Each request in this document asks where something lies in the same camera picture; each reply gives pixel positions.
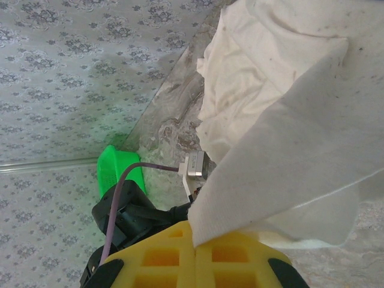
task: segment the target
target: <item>green object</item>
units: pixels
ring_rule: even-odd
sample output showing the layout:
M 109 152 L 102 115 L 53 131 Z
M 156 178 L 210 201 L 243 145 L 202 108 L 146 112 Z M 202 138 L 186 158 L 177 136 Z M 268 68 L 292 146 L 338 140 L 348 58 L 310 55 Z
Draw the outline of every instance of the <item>green object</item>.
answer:
M 140 157 L 134 152 L 116 150 L 112 145 L 101 153 L 97 160 L 97 179 L 100 189 L 100 198 L 114 186 L 124 172 L 133 163 L 140 162 Z M 127 176 L 127 180 L 133 180 L 146 194 L 144 177 L 141 167 L 133 169 Z

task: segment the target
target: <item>yellow foam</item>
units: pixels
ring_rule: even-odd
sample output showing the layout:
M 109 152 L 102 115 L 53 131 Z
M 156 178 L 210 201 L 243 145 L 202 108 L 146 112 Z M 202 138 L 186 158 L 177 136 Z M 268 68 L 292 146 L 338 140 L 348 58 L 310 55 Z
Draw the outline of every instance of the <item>yellow foam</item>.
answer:
M 124 266 L 112 288 L 281 287 L 268 259 L 290 264 L 281 252 L 233 232 L 196 249 L 191 227 L 180 222 L 107 258 Z

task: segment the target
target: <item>marble surface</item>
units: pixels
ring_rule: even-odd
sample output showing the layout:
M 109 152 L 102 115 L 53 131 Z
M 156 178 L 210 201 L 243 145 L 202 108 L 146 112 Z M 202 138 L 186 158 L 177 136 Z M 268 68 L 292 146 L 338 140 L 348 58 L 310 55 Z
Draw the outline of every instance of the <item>marble surface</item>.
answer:
M 176 165 L 188 151 L 200 148 L 196 127 L 203 79 L 196 73 L 196 60 L 214 35 L 219 16 L 220 10 L 214 10 L 201 26 L 127 139 L 125 149 L 139 150 L 146 160 Z M 145 177 L 151 188 L 149 196 L 157 206 L 185 201 L 177 176 L 146 172 Z M 384 191 L 383 173 L 371 181 L 378 191 Z M 384 200 L 361 203 L 356 226 L 341 247 L 283 252 L 311 288 L 384 287 Z

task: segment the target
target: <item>black plastic part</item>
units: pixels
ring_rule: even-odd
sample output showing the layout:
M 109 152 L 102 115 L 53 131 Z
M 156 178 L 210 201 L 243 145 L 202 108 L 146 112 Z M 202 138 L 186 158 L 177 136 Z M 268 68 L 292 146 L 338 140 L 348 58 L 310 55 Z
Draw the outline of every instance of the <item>black plastic part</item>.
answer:
M 104 246 L 101 246 L 99 249 L 94 251 L 92 255 L 90 256 L 88 263 L 86 264 L 86 267 L 84 269 L 83 275 L 80 279 L 80 286 L 83 287 L 89 279 L 92 277 L 92 275 L 95 273 L 95 270 L 97 269 L 100 259 L 101 259 L 101 254 L 103 252 Z M 118 249 L 112 244 L 110 246 L 109 250 L 109 255 L 116 253 Z
M 283 288 L 310 288 L 299 272 L 288 263 L 276 259 L 268 259 L 268 263 Z
M 80 288 L 111 288 L 123 266 L 124 261 L 121 259 L 115 259 L 101 265 L 91 279 Z
M 92 209 L 97 226 L 104 234 L 107 232 L 115 187 L 111 187 Z M 144 240 L 186 220 L 190 206 L 186 203 L 173 207 L 170 211 L 157 210 L 134 181 L 126 180 L 120 195 L 112 243 L 121 250 Z
M 181 206 L 172 207 L 169 210 L 169 214 L 172 219 L 172 225 L 188 220 L 188 210 L 191 208 L 191 203 L 186 203 Z
M 99 229 L 106 234 L 110 207 L 115 187 L 111 187 L 103 198 L 92 209 L 92 215 Z M 131 205 L 155 209 L 139 186 L 131 180 L 126 180 L 122 186 L 118 213 L 115 222 L 112 243 L 121 250 L 136 242 L 137 238 L 145 235 L 153 227 L 153 222 L 145 217 L 130 213 Z

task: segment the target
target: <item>patterned wallpaper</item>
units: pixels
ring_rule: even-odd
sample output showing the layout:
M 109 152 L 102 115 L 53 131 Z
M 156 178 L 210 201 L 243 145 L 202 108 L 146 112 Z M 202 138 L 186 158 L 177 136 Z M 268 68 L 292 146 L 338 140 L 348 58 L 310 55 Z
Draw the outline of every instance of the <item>patterned wallpaper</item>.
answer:
M 96 166 L 0 175 L 0 288 L 79 287 L 102 246 Z
M 0 0 L 0 163 L 122 144 L 215 0 Z

